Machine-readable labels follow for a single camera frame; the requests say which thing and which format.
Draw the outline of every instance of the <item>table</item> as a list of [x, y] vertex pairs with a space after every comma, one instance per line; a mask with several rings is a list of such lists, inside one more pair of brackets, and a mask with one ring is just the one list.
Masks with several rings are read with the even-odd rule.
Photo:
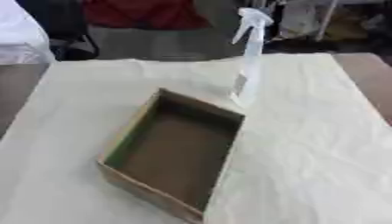
[[[391, 222], [392, 133], [375, 108], [330, 55], [263, 61], [207, 223]], [[95, 156], [156, 87], [234, 106], [222, 91], [238, 62], [50, 68], [0, 143], [1, 223], [180, 223], [106, 183]]]

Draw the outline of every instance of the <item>spray nozzle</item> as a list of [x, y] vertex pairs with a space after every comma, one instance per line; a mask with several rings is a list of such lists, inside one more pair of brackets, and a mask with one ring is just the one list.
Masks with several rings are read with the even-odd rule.
[[272, 19], [260, 10], [252, 8], [240, 8], [238, 14], [242, 16], [241, 25], [233, 38], [232, 44], [237, 43], [249, 28], [253, 28], [254, 35], [252, 36], [255, 38], [254, 40], [263, 41], [265, 26], [271, 25], [273, 23]]

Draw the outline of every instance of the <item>white spray bottle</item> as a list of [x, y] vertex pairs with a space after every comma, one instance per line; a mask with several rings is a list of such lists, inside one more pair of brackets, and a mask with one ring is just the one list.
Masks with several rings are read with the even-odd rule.
[[249, 107], [256, 98], [261, 77], [261, 55], [263, 52], [265, 27], [273, 23], [272, 19], [257, 9], [240, 8], [241, 25], [233, 38], [233, 44], [243, 36], [247, 29], [252, 29], [243, 55], [240, 74], [231, 93], [231, 98], [240, 107]]

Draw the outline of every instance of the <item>trigger sprayer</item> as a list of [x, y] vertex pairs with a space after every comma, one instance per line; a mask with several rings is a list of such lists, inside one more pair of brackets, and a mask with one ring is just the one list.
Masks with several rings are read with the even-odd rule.
[[252, 30], [231, 98], [239, 106], [246, 108], [256, 97], [261, 76], [260, 56], [263, 52], [265, 27], [271, 25], [273, 21], [267, 14], [257, 9], [240, 8], [238, 14], [242, 16], [241, 25], [233, 38], [232, 44], [237, 43], [248, 29]]

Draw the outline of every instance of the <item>red fabric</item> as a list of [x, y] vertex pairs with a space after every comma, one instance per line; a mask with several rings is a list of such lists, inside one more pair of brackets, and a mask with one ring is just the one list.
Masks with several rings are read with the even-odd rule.
[[107, 27], [183, 30], [208, 26], [193, 8], [193, 0], [89, 0], [84, 11], [90, 24]]

